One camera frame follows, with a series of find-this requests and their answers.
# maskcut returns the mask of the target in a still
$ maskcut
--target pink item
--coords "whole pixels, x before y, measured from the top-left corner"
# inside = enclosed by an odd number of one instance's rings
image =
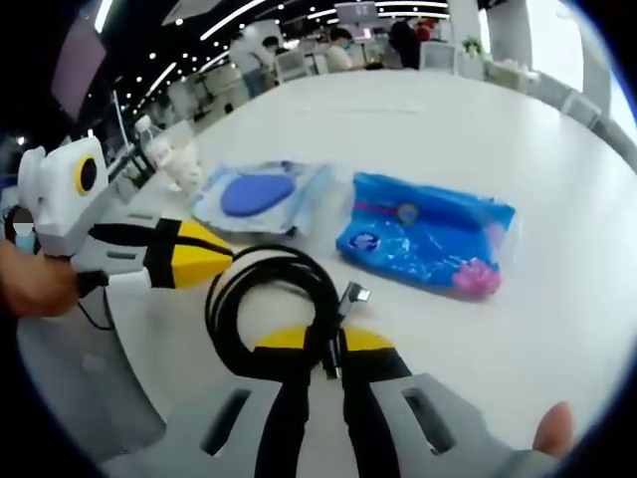
[[[477,258],[473,258],[469,264],[462,264],[452,279],[458,291],[478,296],[494,294],[502,281],[500,272]]]

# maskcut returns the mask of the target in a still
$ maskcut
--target finger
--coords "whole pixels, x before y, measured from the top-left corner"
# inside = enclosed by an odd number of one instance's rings
[[[563,458],[572,448],[573,420],[568,403],[562,401],[549,410],[537,426],[533,450]]]

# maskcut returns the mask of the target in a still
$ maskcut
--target yellow circle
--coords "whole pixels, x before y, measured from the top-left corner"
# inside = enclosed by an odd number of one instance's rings
[[[90,160],[95,161],[95,159],[89,154],[84,156],[82,159],[80,159],[80,161],[78,161],[78,164],[76,164],[76,170],[75,170],[76,191],[78,191],[81,196],[86,196],[87,194],[89,194],[89,192],[93,188],[93,185],[91,184],[91,187],[89,187],[88,189],[85,189],[82,182],[82,171],[84,170],[85,164]]]

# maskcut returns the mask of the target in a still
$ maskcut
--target ceiling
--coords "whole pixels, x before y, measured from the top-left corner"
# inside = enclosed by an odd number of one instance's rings
[[[106,46],[106,60],[99,70],[79,120],[72,124],[60,111],[50,94],[51,79],[60,48],[77,16],[95,19],[101,0],[20,0],[14,5],[18,10],[14,22],[0,35],[8,38],[0,42],[4,58],[10,59],[13,76],[9,81],[11,95],[0,111],[0,128],[10,133],[22,133],[34,142],[47,144],[64,137],[74,128],[86,130],[100,116],[108,104],[108,94],[118,91],[122,102],[129,105],[126,113],[144,98],[151,85],[173,62],[176,68],[167,76],[157,93],[165,88],[166,81],[175,81],[182,75],[190,75],[207,63],[207,59],[224,52],[230,36],[241,24],[257,20],[277,19],[287,38],[298,38],[325,25],[335,15],[307,19],[314,13],[333,8],[333,0],[221,0],[208,13],[187,18],[181,25],[162,26],[176,0],[112,0],[102,32]],[[258,4],[248,9],[205,41],[200,37],[213,25],[248,4]],[[419,6],[420,12],[448,13],[439,6]],[[388,12],[413,11],[412,6],[384,7]]]

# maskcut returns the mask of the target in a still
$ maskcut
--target gray gripper pad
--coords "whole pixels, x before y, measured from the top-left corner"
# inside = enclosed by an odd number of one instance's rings
[[[274,381],[232,376],[175,407],[162,438],[102,467],[107,476],[253,478],[266,420],[279,394]]]
[[[427,374],[371,384],[392,435],[401,478],[542,477],[555,460],[515,451],[481,412]]]

